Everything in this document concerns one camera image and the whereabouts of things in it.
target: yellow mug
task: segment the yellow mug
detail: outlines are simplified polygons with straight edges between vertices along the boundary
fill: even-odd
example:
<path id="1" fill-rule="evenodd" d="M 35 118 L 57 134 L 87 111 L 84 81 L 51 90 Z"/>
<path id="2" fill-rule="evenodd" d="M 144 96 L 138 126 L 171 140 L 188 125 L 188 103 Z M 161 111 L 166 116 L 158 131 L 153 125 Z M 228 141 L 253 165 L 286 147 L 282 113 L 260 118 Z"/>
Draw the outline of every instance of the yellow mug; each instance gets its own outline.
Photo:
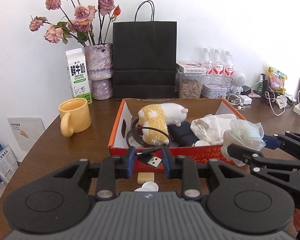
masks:
<path id="1" fill-rule="evenodd" d="M 59 106 L 60 129 L 65 137 L 82 132 L 91 125 L 88 101 L 85 98 L 73 98 Z"/>

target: purple vase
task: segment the purple vase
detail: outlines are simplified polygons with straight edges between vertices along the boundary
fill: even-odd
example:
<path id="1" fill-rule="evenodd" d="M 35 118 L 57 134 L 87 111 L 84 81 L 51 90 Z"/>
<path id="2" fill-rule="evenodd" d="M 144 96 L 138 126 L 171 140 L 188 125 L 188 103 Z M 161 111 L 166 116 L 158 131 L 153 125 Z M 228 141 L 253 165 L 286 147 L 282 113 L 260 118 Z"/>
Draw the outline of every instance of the purple vase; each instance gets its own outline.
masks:
<path id="1" fill-rule="evenodd" d="M 91 97 L 93 99 L 105 100 L 113 97 L 113 87 L 111 78 L 97 81 L 89 80 L 89 83 Z"/>
<path id="2" fill-rule="evenodd" d="M 83 51 L 86 56 L 89 80 L 104 80 L 113 76 L 112 43 L 86 46 Z"/>

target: orange box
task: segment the orange box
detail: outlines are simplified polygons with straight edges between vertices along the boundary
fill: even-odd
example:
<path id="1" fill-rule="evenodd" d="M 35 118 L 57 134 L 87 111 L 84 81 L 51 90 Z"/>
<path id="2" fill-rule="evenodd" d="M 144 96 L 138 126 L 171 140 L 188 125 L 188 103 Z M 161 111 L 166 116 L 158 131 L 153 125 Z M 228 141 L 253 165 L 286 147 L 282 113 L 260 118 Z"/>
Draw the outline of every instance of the orange box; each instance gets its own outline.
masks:
<path id="1" fill-rule="evenodd" d="M 235 114 L 238 119 L 245 118 L 224 99 L 192 99 L 192 98 L 174 98 L 174 99 L 134 99 L 126 98 L 121 101 L 117 117 L 112 128 L 109 151 L 111 155 L 123 156 L 127 151 L 126 134 L 130 130 L 131 122 L 138 118 L 139 110 L 150 104 L 177 103 L 188 108 L 186 121 L 192 122 L 195 119 L 202 118 L 208 114 Z M 220 159 L 227 163 L 226 158 L 221 153 L 222 145 L 200 146 L 200 147 L 170 147 L 174 156 L 185 155 L 195 159 L 196 162 L 206 163 L 208 159 Z M 161 151 L 153 153 L 161 158 Z M 162 163 L 157 169 L 152 168 L 136 160 L 133 169 L 134 172 L 158 172 L 163 171 Z"/>

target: box lid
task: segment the box lid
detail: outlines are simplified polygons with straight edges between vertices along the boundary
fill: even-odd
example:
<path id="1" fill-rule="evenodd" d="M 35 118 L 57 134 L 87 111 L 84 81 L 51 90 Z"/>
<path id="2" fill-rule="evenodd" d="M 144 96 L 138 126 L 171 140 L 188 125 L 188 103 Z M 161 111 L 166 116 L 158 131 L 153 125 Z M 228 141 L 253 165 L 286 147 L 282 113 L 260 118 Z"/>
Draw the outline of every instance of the box lid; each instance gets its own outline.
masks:
<path id="1" fill-rule="evenodd" d="M 210 91 L 227 91 L 227 87 L 221 85 L 209 85 L 203 84 L 202 90 L 210 90 Z"/>
<path id="2" fill-rule="evenodd" d="M 206 74 L 206 69 L 192 61 L 178 61 L 176 69 L 183 73 L 202 73 Z"/>

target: white robot figurine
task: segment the white robot figurine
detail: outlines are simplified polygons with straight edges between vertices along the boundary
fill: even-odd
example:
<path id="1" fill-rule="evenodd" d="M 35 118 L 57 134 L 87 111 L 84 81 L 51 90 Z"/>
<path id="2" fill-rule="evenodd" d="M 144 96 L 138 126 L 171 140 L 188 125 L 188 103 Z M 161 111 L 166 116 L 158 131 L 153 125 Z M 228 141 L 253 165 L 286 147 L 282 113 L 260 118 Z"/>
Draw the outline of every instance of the white robot figurine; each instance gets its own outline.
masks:
<path id="1" fill-rule="evenodd" d="M 231 91 L 232 93 L 241 94 L 243 92 L 242 86 L 245 84 L 245 75 L 241 71 L 234 71 Z"/>

